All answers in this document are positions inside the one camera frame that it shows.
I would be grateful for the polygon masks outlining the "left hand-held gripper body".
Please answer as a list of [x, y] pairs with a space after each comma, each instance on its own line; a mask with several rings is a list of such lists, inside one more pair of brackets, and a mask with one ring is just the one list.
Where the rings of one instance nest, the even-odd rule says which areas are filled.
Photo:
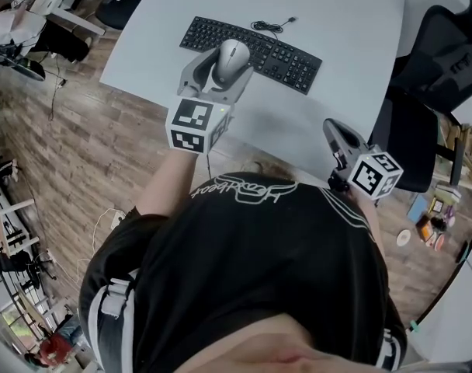
[[194, 154], [209, 153], [228, 129], [234, 105], [234, 97], [227, 92], [201, 92], [192, 85], [181, 85], [165, 123], [169, 146]]

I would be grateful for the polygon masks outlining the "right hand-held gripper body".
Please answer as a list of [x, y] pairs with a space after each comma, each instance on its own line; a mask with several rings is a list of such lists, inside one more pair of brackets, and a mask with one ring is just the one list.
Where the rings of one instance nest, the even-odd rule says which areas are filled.
[[371, 200], [388, 196], [402, 177], [403, 169], [387, 152], [377, 148], [332, 148], [337, 167], [328, 185], [332, 190], [346, 192], [357, 189]]

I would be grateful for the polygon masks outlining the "grey computer mouse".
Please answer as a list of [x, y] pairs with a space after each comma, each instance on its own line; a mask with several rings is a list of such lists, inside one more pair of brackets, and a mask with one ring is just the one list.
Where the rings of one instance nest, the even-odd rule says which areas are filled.
[[225, 40], [219, 47], [217, 63], [213, 68], [213, 81], [218, 86], [234, 83], [246, 69], [250, 58], [250, 50], [241, 41]]

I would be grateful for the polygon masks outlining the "black keyboard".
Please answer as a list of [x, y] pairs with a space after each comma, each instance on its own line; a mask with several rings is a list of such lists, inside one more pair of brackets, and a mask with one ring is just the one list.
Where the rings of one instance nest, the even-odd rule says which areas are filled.
[[248, 66], [275, 82], [307, 95], [322, 60], [289, 44], [254, 30], [196, 16], [185, 32], [180, 47], [199, 53], [236, 40], [249, 49]]

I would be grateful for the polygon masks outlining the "person's right forearm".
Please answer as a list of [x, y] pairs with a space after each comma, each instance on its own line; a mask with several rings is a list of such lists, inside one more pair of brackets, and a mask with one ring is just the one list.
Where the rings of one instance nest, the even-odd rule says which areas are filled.
[[359, 192], [356, 188], [350, 189], [351, 198], [358, 204], [369, 222], [371, 232], [375, 239], [375, 243], [379, 247], [382, 254], [384, 254], [383, 239], [380, 231], [380, 223], [377, 215], [377, 210], [374, 203], [366, 197], [363, 193]]

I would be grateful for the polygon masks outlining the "person's left forearm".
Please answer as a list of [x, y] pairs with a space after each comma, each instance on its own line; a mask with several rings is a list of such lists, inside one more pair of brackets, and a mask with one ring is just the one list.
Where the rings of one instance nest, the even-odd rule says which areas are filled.
[[173, 216], [189, 196], [198, 157], [191, 152], [169, 150], [135, 204], [138, 213]]

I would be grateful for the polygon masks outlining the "black mesh office chair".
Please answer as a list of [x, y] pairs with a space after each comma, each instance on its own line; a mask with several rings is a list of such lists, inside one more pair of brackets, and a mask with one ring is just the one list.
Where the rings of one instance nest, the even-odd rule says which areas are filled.
[[457, 14], [441, 5], [425, 13], [411, 52], [396, 59], [369, 143], [379, 145], [404, 170], [397, 188], [428, 190], [436, 157], [452, 162], [449, 183], [460, 181], [464, 143], [438, 143], [442, 114], [472, 97], [472, 0]]

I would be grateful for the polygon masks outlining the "blue book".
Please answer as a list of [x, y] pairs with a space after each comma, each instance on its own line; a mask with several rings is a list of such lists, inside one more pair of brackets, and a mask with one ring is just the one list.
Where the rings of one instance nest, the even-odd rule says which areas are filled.
[[429, 202], [426, 198], [422, 194], [418, 194], [408, 209], [408, 219], [413, 223], [417, 223], [421, 216], [427, 212], [428, 205]]

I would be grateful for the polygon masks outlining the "small black office chair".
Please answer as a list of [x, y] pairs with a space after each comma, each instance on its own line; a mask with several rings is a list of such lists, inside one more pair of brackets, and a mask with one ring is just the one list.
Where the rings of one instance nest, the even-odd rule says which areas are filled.
[[141, 0], [102, 0], [95, 17], [105, 26], [123, 30]]

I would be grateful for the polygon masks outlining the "person's black t-shirt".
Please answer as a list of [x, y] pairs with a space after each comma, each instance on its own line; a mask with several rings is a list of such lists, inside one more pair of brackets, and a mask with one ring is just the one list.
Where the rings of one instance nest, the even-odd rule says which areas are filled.
[[256, 173], [195, 189], [173, 216], [130, 211], [88, 265], [79, 298], [103, 367], [174, 373], [202, 349], [287, 314], [317, 349], [375, 364], [407, 337], [369, 222], [346, 196]]

